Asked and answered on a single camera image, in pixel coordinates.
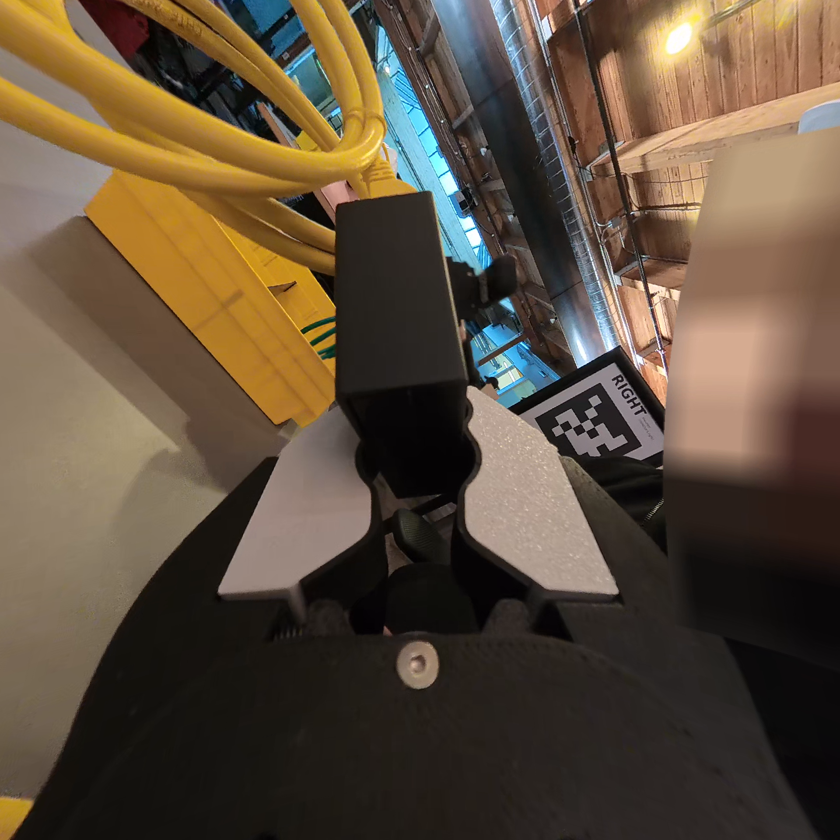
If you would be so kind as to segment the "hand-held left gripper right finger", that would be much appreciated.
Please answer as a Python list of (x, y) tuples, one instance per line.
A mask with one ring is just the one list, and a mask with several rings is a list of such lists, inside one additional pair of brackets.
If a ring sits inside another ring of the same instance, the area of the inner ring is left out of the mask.
[(533, 621), (551, 607), (619, 607), (618, 583), (556, 448), (474, 386), (466, 401), (474, 462), (458, 490), (455, 579), (479, 627), (502, 602)]

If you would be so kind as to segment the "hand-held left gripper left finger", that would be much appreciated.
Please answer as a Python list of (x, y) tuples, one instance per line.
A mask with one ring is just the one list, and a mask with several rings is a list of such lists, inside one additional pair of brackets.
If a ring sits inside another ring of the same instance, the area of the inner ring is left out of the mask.
[(361, 441), (335, 407), (281, 451), (217, 588), (225, 601), (281, 601), (299, 623), (319, 601), (350, 612), (386, 578), (381, 507)]

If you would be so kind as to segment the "black network switch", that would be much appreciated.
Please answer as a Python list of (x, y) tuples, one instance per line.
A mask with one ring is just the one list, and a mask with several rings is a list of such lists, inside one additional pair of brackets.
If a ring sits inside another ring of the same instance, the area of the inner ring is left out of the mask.
[(397, 497), (455, 494), (468, 375), (434, 197), (342, 204), (335, 234), (338, 404)]

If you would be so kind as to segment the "yellow plastic bin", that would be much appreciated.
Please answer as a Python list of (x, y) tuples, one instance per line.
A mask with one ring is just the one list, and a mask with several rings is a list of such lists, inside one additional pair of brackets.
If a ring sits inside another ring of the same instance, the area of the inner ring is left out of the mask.
[(0, 799), (0, 837), (11, 839), (32, 809), (32, 800), (2, 795)]
[(118, 170), (86, 216), (275, 425), (334, 398), (335, 360), (311, 341), (335, 307), (310, 269), (275, 255), (169, 185)]

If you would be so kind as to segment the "person's black jacket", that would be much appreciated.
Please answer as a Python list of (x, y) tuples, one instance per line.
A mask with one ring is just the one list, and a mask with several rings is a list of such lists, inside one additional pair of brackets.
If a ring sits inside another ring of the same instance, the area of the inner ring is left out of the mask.
[[(580, 467), (668, 553), (664, 474), (626, 456), (576, 456)], [(773, 752), (820, 838), (839, 838), (839, 675), (728, 640)]]

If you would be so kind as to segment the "metal ventilation duct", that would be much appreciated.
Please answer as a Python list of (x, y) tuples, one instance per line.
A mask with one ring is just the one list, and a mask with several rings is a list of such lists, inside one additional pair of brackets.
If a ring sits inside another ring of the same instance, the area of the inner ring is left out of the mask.
[(595, 251), (533, 2), (375, 2), (490, 256), (521, 272), (513, 307), (559, 373), (624, 347)]

